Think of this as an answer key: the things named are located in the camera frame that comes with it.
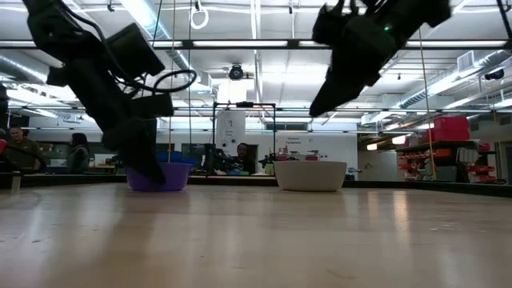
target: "purple bowl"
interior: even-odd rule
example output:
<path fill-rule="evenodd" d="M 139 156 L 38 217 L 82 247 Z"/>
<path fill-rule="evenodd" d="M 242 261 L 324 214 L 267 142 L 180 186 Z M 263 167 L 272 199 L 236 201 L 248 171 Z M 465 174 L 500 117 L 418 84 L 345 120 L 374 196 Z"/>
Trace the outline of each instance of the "purple bowl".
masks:
<path fill-rule="evenodd" d="M 185 188 L 192 165 L 182 163 L 160 163 L 160 166 L 166 176 L 166 184 L 161 186 L 155 184 L 146 177 L 127 167 L 126 179 L 128 180 L 128 186 L 135 191 L 148 192 L 180 191 Z"/>

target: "white bowl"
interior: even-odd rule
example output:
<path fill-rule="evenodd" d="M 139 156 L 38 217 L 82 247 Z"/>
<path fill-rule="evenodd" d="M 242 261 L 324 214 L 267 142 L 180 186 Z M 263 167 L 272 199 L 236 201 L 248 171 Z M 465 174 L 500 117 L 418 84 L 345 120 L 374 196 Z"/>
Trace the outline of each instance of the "white bowl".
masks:
<path fill-rule="evenodd" d="M 277 161 L 275 177 L 283 190 L 331 192 L 345 180 L 345 162 Z"/>

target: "bowl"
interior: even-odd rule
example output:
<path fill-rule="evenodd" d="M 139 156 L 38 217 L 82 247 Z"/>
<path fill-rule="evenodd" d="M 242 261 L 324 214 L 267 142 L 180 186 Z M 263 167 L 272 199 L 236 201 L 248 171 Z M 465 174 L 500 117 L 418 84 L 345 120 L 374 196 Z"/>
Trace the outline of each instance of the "bowl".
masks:
<path fill-rule="evenodd" d="M 135 191 L 181 191 L 186 187 L 192 165 L 184 163 L 160 163 L 160 167 L 166 176 L 166 183 L 158 185 L 148 178 L 140 175 L 131 168 L 126 168 L 128 186 Z"/>
<path fill-rule="evenodd" d="M 275 177 L 283 190 L 334 192 L 345 180 L 346 163 L 328 161 L 277 161 Z"/>

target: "table surface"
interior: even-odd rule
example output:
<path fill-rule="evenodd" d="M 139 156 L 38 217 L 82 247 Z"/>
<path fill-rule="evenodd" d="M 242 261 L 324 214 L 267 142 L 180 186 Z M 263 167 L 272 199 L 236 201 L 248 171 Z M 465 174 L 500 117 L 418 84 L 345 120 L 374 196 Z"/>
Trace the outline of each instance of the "table surface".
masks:
<path fill-rule="evenodd" d="M 510 287 L 512 200 L 126 184 L 0 194 L 2 287 Z"/>

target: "ceiling duct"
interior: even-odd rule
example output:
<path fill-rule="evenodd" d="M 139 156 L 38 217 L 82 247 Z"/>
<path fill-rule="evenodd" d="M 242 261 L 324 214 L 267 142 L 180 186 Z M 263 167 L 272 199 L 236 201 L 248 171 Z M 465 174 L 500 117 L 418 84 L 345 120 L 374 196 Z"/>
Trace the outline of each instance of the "ceiling duct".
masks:
<path fill-rule="evenodd" d="M 162 23 L 162 17 L 158 20 L 158 11 L 155 5 L 149 0 L 121 0 L 122 5 L 131 14 L 135 21 L 144 31 L 155 40 L 172 41 L 173 35 L 170 29 Z M 166 53 L 172 58 L 174 64 L 181 70 L 195 70 L 198 77 L 195 83 L 189 88 L 190 91 L 199 94 L 210 94 L 212 92 L 211 76 L 208 73 L 196 70 L 189 63 L 185 55 L 179 50 L 167 50 Z"/>
<path fill-rule="evenodd" d="M 0 71 L 14 77 L 16 82 L 44 84 L 49 67 L 16 50 L 0 53 Z"/>
<path fill-rule="evenodd" d="M 425 84 L 419 85 L 417 88 L 405 93 L 401 96 L 401 101 L 395 103 L 392 109 L 405 109 L 416 104 L 428 97 L 440 94 L 450 88 L 455 87 L 469 77 L 479 74 L 488 74 L 494 70 L 509 65 L 504 63 L 512 57 L 509 50 L 477 50 L 470 51 L 457 59 L 457 65 L 446 70 L 439 75 L 427 80 L 427 91 Z M 362 117 L 362 124 L 379 122 L 390 116 L 391 112 L 378 112 Z"/>

